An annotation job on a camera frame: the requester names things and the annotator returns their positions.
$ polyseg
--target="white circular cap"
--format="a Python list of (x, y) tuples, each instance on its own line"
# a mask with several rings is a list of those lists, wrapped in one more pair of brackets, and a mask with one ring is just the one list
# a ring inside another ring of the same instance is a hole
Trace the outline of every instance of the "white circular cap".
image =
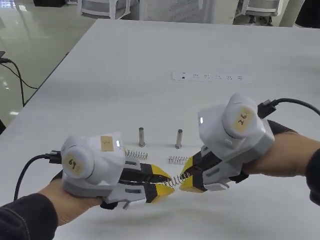
[(63, 172), (71, 178), (88, 178), (92, 174), (94, 166), (94, 155), (91, 150), (85, 146), (73, 146), (63, 154)]
[(259, 117), (249, 105), (236, 103), (228, 106), (222, 116), (222, 125), (229, 136), (244, 139), (251, 136), (258, 127)]

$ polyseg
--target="power strip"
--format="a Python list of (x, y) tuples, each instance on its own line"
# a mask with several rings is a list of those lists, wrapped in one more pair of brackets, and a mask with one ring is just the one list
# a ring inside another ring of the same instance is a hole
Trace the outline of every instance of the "power strip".
[(200, 72), (172, 72), (172, 80), (174, 81), (187, 81), (187, 82), (224, 82), (224, 83), (246, 83), (252, 84), (253, 82), (243, 75), (234, 74), (210, 74), (210, 73), (200, 73)]

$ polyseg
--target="metal pin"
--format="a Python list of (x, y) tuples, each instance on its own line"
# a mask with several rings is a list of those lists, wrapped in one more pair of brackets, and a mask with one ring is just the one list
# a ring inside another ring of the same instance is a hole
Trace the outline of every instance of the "metal pin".
[(178, 135), (176, 136), (176, 144), (175, 148), (180, 149), (181, 148), (181, 141), (182, 141), (182, 129), (178, 130)]
[(139, 127), (139, 147), (143, 148), (145, 145), (145, 131), (143, 127)]

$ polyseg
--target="tiled floor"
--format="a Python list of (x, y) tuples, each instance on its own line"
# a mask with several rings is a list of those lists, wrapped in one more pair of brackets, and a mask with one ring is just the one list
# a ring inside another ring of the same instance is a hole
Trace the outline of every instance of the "tiled floor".
[[(22, 78), (38, 87), (95, 22), (74, 5), (35, 7), (23, 0), (0, 0), (0, 51), (13, 60)], [(24, 87), (28, 99), (35, 90)], [(5, 125), (22, 108), (20, 83), (0, 66), (0, 119)]]

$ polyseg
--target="handwritten label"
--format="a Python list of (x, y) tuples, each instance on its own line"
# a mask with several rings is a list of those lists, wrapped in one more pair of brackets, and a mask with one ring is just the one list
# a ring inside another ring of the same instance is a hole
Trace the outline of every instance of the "handwritten label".
[(101, 136), (101, 151), (102, 152), (113, 152), (114, 142), (112, 136)]
[(70, 153), (65, 156), (62, 165), (76, 176), (80, 176), (84, 171), (82, 164)]
[(233, 122), (233, 127), (239, 132), (243, 133), (253, 117), (253, 112), (250, 108), (243, 106), (238, 113), (238, 116)]

